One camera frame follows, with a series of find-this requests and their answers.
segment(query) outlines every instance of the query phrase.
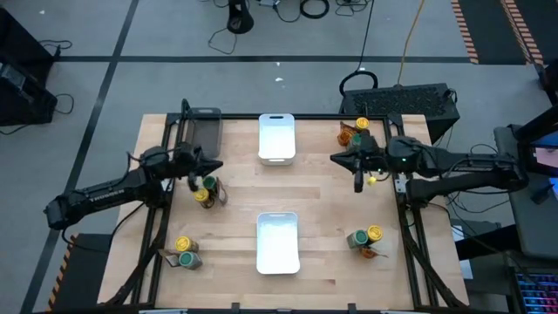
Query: white tray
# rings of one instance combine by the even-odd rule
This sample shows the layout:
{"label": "white tray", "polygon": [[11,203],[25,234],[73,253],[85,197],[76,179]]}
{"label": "white tray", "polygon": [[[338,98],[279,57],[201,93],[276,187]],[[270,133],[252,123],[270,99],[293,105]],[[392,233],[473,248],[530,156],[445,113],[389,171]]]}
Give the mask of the white tray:
{"label": "white tray", "polygon": [[259,118],[262,164],[286,166],[296,154],[295,117],[288,113],[262,114]]}
{"label": "white tray", "polygon": [[300,269],[295,213],[258,215],[255,267],[263,275],[295,274]]}

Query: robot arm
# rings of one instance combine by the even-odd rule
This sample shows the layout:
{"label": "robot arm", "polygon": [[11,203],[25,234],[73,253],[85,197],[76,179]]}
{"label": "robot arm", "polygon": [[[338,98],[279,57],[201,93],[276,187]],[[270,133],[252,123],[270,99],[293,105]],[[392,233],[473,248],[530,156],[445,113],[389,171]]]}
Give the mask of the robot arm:
{"label": "robot arm", "polygon": [[139,167],[123,178],[57,196],[44,210],[49,227],[61,230],[86,215],[130,201],[159,207],[165,201],[163,180],[187,177],[188,186],[195,191],[196,177],[204,177],[223,164],[205,158],[199,147],[191,149],[187,143],[180,143],[173,151],[174,157],[170,159],[163,147],[149,148],[138,159]]}
{"label": "robot arm", "polygon": [[[438,181],[410,179],[406,183],[407,201],[426,205],[436,195],[471,188],[495,187],[510,191],[524,188],[527,177],[514,158],[507,154],[454,154],[443,148],[430,147],[418,140],[396,136],[382,149],[369,133],[361,133],[360,147],[330,159],[355,175],[355,192],[363,188],[363,173],[370,171],[394,174],[417,173]],[[468,172],[449,177],[453,172]]]}

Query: wooden table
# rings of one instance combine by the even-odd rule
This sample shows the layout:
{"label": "wooden table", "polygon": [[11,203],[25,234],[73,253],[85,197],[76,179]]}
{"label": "wooden table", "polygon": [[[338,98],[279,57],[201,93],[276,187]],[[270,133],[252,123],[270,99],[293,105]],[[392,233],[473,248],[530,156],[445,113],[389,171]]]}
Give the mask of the wooden table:
{"label": "wooden table", "polygon": [[[135,155],[160,144],[165,118],[144,116]],[[430,144],[423,116],[404,116],[404,123],[406,135]],[[383,147],[382,123],[371,121],[370,129]],[[227,309],[238,302],[246,309],[342,310],[355,303],[359,310],[412,309],[392,183],[378,182],[355,194],[350,172],[330,161],[330,154],[344,150],[338,131],[337,120],[297,120],[294,163],[265,167],[257,157],[257,119],[223,120],[224,166],[215,174],[225,184],[228,204],[204,209],[186,182],[177,181],[166,247],[173,248],[178,236],[190,236],[201,246],[204,265],[191,271],[163,263],[156,306]],[[137,205],[122,206],[119,219]],[[295,275],[263,276],[255,268],[256,217],[269,211],[298,214],[301,269]],[[117,291],[138,262],[146,213],[138,212],[116,234],[99,302]],[[422,209],[422,216],[432,266],[468,303],[447,213],[432,206]],[[370,224],[382,227],[384,238],[374,247],[387,257],[367,260],[349,250],[345,237]],[[417,270],[422,303],[428,304],[418,264]],[[146,301],[150,277],[148,270],[140,301]]]}

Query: yellow lid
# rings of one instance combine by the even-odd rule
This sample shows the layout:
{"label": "yellow lid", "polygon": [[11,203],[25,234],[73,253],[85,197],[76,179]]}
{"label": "yellow lid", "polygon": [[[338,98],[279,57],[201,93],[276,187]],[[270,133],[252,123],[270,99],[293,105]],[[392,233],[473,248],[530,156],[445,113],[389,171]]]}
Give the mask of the yellow lid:
{"label": "yellow lid", "polygon": [[380,226],[377,225],[371,225],[370,227],[368,227],[367,233],[368,233],[368,238],[374,242],[379,241],[382,238],[382,236],[384,236],[384,231],[382,231]]}
{"label": "yellow lid", "polygon": [[368,185],[372,185],[372,184],[376,183],[377,180],[378,180],[378,179],[376,179],[375,177],[370,177],[370,178],[368,178],[368,180],[366,181],[366,183],[367,183]]}
{"label": "yellow lid", "polygon": [[190,245],[192,245],[192,242],[190,241],[190,238],[188,238],[187,236],[179,237],[178,239],[176,239],[176,242],[174,243],[174,247],[176,247],[176,249],[180,252],[184,252],[190,249]]}
{"label": "yellow lid", "polygon": [[366,119],[366,118],[358,118],[357,119],[357,129],[364,130],[364,129],[368,128],[369,125],[370,125],[370,122],[368,121],[368,119]]}
{"label": "yellow lid", "polygon": [[194,192],[194,198],[196,201],[207,201],[209,198],[209,191],[206,188],[200,188]]}

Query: black equipment box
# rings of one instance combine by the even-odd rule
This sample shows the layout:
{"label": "black equipment box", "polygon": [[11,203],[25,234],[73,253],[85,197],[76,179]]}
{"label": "black equipment box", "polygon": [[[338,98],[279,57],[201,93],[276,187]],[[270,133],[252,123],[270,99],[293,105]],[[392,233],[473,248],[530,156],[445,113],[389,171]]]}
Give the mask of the black equipment box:
{"label": "black equipment box", "polygon": [[351,115],[424,114],[434,143],[459,119],[453,93],[443,83],[345,91],[340,112]]}
{"label": "black equipment box", "polygon": [[0,126],[52,121],[57,99],[44,87],[58,54],[0,8]]}

